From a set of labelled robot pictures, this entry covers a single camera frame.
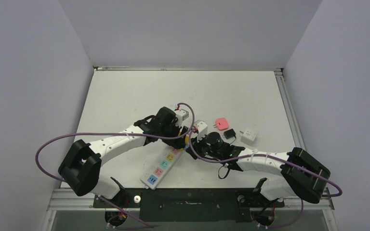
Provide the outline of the black charger with cable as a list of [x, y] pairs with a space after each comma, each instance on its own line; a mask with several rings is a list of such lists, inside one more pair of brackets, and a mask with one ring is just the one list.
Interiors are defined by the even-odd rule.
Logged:
[[233, 138], [233, 140], [230, 142], [230, 145], [232, 145], [236, 140], [237, 140], [237, 137], [236, 137], [236, 132], [234, 131], [234, 129], [229, 129], [227, 131], [225, 131], [223, 133], [223, 136], [228, 140], [230, 138]]

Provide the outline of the pink extension socket plug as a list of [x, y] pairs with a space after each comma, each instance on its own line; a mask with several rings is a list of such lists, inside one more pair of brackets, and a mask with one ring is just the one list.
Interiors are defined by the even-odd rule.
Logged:
[[213, 127], [218, 129], [219, 131], [223, 131], [229, 129], [229, 123], [225, 117], [221, 117], [215, 120], [215, 124], [213, 125]]

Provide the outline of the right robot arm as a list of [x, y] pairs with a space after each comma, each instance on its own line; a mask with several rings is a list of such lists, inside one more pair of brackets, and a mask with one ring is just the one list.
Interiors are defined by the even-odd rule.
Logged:
[[330, 178], [330, 170], [300, 147], [289, 152], [260, 152], [227, 143], [217, 132], [192, 138], [186, 152], [194, 159], [220, 163], [230, 170], [274, 175], [275, 178], [266, 178], [253, 192], [253, 200], [259, 206], [291, 196], [317, 204]]

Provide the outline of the yellow cube socket adapter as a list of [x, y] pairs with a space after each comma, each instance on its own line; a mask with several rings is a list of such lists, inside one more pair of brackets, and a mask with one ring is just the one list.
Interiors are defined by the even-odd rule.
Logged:
[[[187, 131], [189, 130], [189, 128], [187, 126], [183, 126], [179, 132], [178, 135], [183, 135], [185, 134]], [[189, 146], [189, 135], [187, 134], [186, 136], [183, 137], [184, 139], [184, 149], [186, 149], [188, 146]]]

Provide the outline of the white power strip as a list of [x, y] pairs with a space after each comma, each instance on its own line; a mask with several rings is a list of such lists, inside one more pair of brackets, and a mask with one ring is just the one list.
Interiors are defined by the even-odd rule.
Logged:
[[156, 157], [152, 157], [139, 178], [143, 187], [149, 190], [172, 188], [167, 178], [184, 154], [186, 147], [188, 147], [187, 144], [185, 148], [180, 149], [167, 146]]

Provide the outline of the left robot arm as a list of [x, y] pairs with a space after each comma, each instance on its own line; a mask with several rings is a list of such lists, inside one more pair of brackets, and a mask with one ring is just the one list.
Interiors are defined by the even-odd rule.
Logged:
[[189, 128], [182, 123], [189, 118], [189, 111], [159, 109], [134, 122], [124, 131], [97, 141], [75, 141], [64, 157], [58, 173], [77, 196], [93, 193], [105, 198], [112, 207], [124, 202], [124, 187], [113, 177], [101, 174], [102, 166], [117, 156], [137, 147], [162, 140], [166, 145], [181, 149]]

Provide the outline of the white cube charger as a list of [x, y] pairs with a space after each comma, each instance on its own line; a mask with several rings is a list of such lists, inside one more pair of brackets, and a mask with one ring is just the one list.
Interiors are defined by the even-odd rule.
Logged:
[[246, 145], [252, 146], [257, 136], [256, 130], [247, 128], [244, 131], [240, 130], [240, 141]]

